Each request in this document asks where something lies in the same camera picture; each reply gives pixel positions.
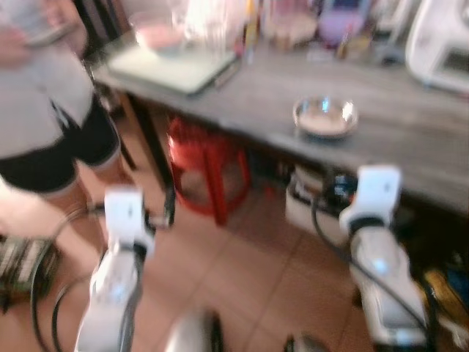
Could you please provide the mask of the white box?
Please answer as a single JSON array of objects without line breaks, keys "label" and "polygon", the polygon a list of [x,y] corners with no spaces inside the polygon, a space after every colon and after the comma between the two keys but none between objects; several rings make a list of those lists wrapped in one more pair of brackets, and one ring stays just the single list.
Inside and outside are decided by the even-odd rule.
[{"label": "white box", "polygon": [[[298,228],[312,232],[316,235],[314,225],[314,215],[311,210],[311,203],[314,201],[314,195],[308,191],[308,186],[321,186],[322,182],[298,175],[291,175],[290,183],[286,188],[285,197],[285,217],[290,224]],[[349,243],[349,237],[341,230],[338,215],[331,215],[328,212],[319,210],[317,213],[320,228],[324,230],[324,235],[332,243],[339,247],[346,247]]]}]

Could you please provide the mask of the dark table leg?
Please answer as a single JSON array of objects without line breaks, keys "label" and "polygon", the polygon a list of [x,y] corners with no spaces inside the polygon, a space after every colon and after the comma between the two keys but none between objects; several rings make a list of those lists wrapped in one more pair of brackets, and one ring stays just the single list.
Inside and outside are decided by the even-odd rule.
[{"label": "dark table leg", "polygon": [[126,92],[119,92],[118,98],[126,115],[136,122],[137,130],[147,151],[149,164],[166,194],[168,188],[175,188],[175,185],[171,165],[162,147],[160,134],[155,128],[154,114],[151,112],[151,108],[140,98],[130,96]]}]

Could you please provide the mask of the red plastic stool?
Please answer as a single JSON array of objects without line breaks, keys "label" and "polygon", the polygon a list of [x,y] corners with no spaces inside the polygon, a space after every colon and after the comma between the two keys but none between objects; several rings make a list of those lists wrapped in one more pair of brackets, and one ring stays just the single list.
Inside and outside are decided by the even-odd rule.
[{"label": "red plastic stool", "polygon": [[[167,135],[171,180],[178,201],[195,213],[211,216],[218,226],[226,225],[230,211],[243,204],[251,188],[251,171],[245,150],[218,132],[184,122],[179,117],[169,121]],[[230,199],[226,194],[224,169],[235,164],[243,183]],[[191,172],[204,175],[209,198],[204,204],[183,195],[183,175]]]}]

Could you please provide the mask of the shiny metal bowl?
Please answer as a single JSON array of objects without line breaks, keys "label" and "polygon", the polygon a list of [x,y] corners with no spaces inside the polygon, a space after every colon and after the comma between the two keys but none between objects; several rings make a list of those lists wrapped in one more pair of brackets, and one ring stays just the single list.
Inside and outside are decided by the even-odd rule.
[{"label": "shiny metal bowl", "polygon": [[314,96],[296,101],[292,120],[298,130],[308,135],[340,139],[356,130],[361,114],[351,100]]}]

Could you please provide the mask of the silver left robot leg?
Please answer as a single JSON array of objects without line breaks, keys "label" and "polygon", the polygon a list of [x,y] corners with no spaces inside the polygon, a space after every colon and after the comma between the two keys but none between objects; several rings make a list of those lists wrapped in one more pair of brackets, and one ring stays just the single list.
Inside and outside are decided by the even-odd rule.
[{"label": "silver left robot leg", "polygon": [[185,312],[171,327],[163,352],[226,352],[220,315],[208,308]]}]

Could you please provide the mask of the silver robot leg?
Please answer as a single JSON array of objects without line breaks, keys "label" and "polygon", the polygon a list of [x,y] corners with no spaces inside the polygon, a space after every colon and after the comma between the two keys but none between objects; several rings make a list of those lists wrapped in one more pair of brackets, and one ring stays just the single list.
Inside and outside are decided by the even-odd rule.
[{"label": "silver robot leg", "polygon": [[284,343],[284,352],[330,352],[325,343],[305,333],[290,335]]},{"label": "silver robot leg", "polygon": [[163,352],[226,352],[220,315],[208,308],[185,312],[171,327]]}]

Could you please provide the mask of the green printed cardboard box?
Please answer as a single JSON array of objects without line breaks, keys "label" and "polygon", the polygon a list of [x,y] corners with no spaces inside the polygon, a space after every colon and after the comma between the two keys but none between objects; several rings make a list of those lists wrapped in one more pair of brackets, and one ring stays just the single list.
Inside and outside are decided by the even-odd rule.
[{"label": "green printed cardboard box", "polygon": [[56,242],[0,235],[0,309],[49,292],[59,261]]}]

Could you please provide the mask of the yellow bag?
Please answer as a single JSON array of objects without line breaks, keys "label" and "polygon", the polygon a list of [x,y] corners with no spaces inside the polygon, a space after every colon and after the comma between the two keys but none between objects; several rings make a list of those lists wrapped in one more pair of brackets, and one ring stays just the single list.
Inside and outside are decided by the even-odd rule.
[{"label": "yellow bag", "polygon": [[468,331],[469,311],[462,297],[462,289],[450,282],[446,272],[440,269],[425,271],[418,279],[418,284],[424,295],[426,311],[440,326],[452,331]]}]

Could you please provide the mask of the silver right robot leg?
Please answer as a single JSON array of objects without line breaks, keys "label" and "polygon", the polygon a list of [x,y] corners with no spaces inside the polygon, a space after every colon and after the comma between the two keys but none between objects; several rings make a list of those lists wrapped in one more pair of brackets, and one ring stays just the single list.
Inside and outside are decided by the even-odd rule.
[{"label": "silver right robot leg", "polygon": [[305,333],[290,335],[284,343],[284,352],[330,352],[325,343]]}]

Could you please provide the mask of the purple plastic container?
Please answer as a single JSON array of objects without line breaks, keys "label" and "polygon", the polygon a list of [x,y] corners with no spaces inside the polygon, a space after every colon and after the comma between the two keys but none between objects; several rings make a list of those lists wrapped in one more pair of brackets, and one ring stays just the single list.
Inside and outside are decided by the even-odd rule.
[{"label": "purple plastic container", "polygon": [[346,34],[359,33],[371,10],[372,0],[322,0],[317,34],[323,43],[338,45]]}]

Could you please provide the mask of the person in grey shirt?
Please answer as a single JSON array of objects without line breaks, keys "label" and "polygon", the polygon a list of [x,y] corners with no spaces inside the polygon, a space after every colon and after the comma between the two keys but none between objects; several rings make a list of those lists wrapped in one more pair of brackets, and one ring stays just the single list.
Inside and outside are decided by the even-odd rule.
[{"label": "person in grey shirt", "polygon": [[105,186],[133,182],[81,63],[86,45],[73,0],[0,0],[0,179],[66,215],[92,201],[78,164]]}]

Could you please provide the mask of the beige jar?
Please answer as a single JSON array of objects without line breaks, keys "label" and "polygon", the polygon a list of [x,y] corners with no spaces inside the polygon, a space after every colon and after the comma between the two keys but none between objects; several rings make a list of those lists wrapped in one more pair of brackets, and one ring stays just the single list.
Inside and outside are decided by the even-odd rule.
[{"label": "beige jar", "polygon": [[290,51],[299,45],[309,43],[315,38],[318,19],[308,10],[296,7],[281,7],[271,4],[262,19],[262,36],[273,47]]}]

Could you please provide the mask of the white kitchen appliance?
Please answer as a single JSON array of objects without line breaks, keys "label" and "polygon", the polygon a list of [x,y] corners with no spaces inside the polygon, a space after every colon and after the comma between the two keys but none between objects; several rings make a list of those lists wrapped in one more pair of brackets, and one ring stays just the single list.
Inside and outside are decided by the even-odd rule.
[{"label": "white kitchen appliance", "polygon": [[405,47],[410,73],[432,85],[469,93],[469,31],[466,0],[422,0]]}]

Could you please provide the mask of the pink bowl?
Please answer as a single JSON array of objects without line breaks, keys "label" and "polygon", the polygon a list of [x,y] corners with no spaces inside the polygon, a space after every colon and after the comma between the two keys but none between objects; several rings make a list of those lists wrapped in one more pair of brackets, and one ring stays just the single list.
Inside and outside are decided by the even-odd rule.
[{"label": "pink bowl", "polygon": [[185,15],[173,11],[141,11],[128,19],[141,47],[160,53],[179,51],[188,44]]}]

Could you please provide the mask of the clear glass jug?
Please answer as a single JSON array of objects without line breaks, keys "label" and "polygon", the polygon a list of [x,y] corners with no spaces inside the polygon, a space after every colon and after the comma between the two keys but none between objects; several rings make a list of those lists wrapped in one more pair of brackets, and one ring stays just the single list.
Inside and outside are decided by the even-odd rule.
[{"label": "clear glass jug", "polygon": [[208,50],[231,49],[251,0],[174,0],[171,20],[185,43]]}]

